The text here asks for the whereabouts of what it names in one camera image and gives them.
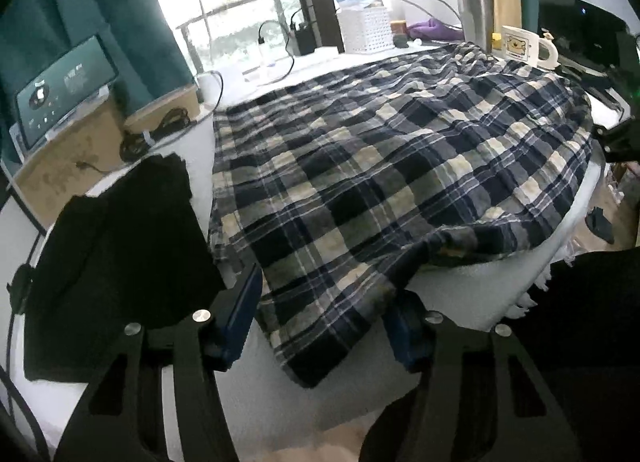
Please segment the blue plaid pants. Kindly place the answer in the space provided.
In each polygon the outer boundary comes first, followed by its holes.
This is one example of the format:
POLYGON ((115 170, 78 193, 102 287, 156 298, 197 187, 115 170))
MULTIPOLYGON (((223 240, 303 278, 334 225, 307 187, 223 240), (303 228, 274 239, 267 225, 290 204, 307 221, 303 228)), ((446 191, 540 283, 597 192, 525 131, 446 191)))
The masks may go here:
POLYGON ((469 44, 332 71, 217 113, 208 243, 264 273, 257 322, 317 386, 425 266, 548 239, 592 155, 576 83, 469 44))

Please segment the black folded garment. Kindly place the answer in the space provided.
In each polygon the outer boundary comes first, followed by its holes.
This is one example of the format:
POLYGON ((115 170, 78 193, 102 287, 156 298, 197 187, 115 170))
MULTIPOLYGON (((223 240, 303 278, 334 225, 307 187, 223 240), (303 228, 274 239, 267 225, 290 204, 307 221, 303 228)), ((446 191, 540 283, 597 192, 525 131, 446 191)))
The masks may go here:
POLYGON ((174 326, 224 282, 191 205, 183 158, 150 156, 99 196, 73 196, 26 300, 29 381, 85 383, 129 323, 174 326))

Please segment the black monitor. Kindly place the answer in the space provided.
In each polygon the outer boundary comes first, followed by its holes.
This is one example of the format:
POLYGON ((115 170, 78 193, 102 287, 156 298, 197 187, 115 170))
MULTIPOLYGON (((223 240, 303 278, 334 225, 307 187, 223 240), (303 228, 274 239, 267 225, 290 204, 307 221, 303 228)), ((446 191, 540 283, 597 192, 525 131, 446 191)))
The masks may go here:
POLYGON ((538 30, 551 34, 564 56, 608 68, 620 64, 617 37, 627 34, 627 25, 584 0, 539 0, 538 30))

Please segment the white printed mug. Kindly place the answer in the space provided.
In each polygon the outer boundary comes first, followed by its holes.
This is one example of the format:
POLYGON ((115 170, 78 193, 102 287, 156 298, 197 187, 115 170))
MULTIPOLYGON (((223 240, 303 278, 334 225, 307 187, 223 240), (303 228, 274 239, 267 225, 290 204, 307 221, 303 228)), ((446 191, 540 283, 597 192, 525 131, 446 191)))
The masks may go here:
POLYGON ((559 65, 559 52, 547 37, 514 26, 501 28, 501 50, 507 59, 544 70, 559 65))

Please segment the small yellow bottle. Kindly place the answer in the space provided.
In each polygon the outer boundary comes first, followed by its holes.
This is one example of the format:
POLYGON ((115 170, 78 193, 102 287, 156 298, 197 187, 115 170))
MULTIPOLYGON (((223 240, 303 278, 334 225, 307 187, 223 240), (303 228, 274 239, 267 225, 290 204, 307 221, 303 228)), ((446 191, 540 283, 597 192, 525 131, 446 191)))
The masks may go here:
POLYGON ((502 35, 500 32, 493 32, 491 34, 491 47, 494 52, 502 51, 502 35))

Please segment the stainless steel tumbler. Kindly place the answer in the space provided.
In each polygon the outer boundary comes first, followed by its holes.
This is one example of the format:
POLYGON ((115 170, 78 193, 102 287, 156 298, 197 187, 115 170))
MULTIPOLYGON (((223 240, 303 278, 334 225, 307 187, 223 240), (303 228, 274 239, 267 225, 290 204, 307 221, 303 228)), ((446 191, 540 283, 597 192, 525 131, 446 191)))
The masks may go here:
POLYGON ((464 39, 491 51, 494 7, 492 0, 457 0, 464 39))

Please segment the purple cloth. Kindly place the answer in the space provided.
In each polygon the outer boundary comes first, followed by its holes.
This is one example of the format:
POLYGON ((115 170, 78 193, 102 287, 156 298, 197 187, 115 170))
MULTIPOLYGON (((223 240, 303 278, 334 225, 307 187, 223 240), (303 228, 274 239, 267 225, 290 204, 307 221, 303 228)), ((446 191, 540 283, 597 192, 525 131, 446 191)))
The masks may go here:
POLYGON ((438 42, 455 42, 464 40, 462 29, 448 26, 436 18, 413 23, 407 28, 408 37, 420 40, 437 40, 438 42))

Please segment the white cylindrical cup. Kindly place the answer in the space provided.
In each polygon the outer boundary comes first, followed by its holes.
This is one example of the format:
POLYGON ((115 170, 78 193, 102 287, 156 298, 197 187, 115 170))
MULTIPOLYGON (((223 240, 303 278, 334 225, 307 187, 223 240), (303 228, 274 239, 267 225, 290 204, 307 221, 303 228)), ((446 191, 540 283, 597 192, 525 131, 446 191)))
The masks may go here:
POLYGON ((204 72, 195 78, 203 104, 216 104, 220 98, 221 82, 216 72, 204 72))

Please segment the brown cardboard box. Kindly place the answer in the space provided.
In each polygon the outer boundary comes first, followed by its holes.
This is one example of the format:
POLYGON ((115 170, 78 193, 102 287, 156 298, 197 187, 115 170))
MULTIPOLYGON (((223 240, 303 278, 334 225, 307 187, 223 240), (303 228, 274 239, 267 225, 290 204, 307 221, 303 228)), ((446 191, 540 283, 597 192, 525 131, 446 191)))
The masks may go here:
POLYGON ((43 228, 49 228, 72 196, 81 196, 103 172, 125 164, 119 154, 127 134, 156 130, 172 109, 184 109, 193 120, 200 112, 194 85, 160 97, 124 118, 112 94, 80 109, 80 115, 32 152, 11 180, 18 198, 43 228))

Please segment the white perforated basket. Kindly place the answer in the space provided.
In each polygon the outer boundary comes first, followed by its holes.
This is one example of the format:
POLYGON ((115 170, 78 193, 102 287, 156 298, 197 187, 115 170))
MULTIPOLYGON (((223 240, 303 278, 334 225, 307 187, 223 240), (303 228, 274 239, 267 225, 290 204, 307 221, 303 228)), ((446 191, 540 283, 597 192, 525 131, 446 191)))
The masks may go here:
POLYGON ((341 9, 337 21, 348 54, 375 54, 394 48, 390 14, 384 6, 341 9))

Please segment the teal screen tablet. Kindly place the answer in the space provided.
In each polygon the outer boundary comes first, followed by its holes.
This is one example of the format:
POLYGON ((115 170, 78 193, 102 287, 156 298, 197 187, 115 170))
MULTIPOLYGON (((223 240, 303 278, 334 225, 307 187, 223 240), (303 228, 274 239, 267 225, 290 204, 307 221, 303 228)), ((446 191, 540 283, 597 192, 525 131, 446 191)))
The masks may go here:
POLYGON ((27 150, 73 110, 117 78, 102 40, 87 38, 25 85, 15 96, 17 121, 27 150))

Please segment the black power adapter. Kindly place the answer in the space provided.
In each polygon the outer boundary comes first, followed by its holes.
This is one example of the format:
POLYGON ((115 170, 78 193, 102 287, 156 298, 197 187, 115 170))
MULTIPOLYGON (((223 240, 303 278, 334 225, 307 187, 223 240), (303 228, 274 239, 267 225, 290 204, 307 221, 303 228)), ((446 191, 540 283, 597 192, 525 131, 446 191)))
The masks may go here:
POLYGON ((309 23, 299 23, 293 26, 292 35, 295 40, 295 48, 297 55, 303 57, 311 55, 316 49, 316 40, 314 39, 314 29, 309 23))

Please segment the teal left curtain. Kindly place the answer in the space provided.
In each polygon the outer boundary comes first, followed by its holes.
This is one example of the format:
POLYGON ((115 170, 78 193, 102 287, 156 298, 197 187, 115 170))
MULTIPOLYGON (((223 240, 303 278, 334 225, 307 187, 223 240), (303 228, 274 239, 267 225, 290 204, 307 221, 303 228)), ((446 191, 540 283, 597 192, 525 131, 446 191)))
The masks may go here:
POLYGON ((193 82, 158 0, 1 0, 1 150, 17 158, 9 129, 17 93, 52 62, 98 36, 116 66, 126 115, 193 82))

